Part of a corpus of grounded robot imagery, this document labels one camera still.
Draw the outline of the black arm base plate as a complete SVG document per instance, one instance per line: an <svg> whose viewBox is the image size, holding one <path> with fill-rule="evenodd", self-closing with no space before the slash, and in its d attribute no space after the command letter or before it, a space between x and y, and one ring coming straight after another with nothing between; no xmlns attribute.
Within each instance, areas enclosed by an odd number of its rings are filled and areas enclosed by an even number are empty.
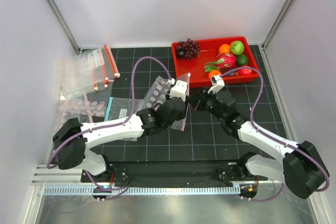
<svg viewBox="0 0 336 224"><path fill-rule="evenodd" d="M111 162L105 172L92 175L95 182L128 184L136 179L203 178L223 182L255 180L238 160Z"/></svg>

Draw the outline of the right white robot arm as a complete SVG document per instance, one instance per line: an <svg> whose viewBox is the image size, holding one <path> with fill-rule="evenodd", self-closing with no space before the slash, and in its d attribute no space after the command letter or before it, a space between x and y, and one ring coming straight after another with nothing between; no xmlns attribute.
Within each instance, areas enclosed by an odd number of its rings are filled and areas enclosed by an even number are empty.
<svg viewBox="0 0 336 224"><path fill-rule="evenodd" d="M264 151L271 158L248 154L236 167L239 178L262 176L281 182L297 197L307 199L330 185L329 172L316 147L297 143L276 135L239 113L236 101L228 91L213 93L204 89L189 98L196 111L206 111L220 120L223 131L238 140Z"/></svg>

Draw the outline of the pink-dotted zip bag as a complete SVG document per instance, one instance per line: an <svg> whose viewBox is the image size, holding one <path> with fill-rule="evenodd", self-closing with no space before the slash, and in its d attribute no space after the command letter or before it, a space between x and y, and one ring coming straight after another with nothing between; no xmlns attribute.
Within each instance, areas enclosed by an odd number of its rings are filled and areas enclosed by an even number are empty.
<svg viewBox="0 0 336 224"><path fill-rule="evenodd" d="M174 84L172 85L172 81L169 79L164 79L161 76L158 76L143 98L144 108L142 109L153 108L157 104L162 105L166 100L168 100L170 89L175 85L177 80L186 81L188 83L190 94L190 77L190 73L183 74L174 79Z"/></svg>

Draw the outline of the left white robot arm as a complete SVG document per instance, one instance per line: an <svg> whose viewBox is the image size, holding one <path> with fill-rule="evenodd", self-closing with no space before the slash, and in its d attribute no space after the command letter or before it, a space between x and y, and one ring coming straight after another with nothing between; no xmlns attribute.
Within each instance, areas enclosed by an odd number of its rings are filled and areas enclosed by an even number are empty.
<svg viewBox="0 0 336 224"><path fill-rule="evenodd" d="M52 138L55 151L51 159L61 170L80 168L99 182L106 182L111 177L109 161L94 153L93 147L123 138L160 134L185 116L186 102L171 98L155 109L142 109L118 120L81 124L77 118L69 119Z"/></svg>

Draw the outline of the pink dragon fruit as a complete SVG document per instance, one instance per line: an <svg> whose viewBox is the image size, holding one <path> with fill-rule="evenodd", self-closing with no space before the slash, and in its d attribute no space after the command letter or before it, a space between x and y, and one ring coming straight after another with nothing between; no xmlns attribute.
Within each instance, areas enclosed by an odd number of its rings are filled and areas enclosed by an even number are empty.
<svg viewBox="0 0 336 224"><path fill-rule="evenodd" d="M205 72L212 70L224 71L231 68L236 64L236 56L232 53L220 54L217 56L216 61L207 62L204 66Z"/></svg>

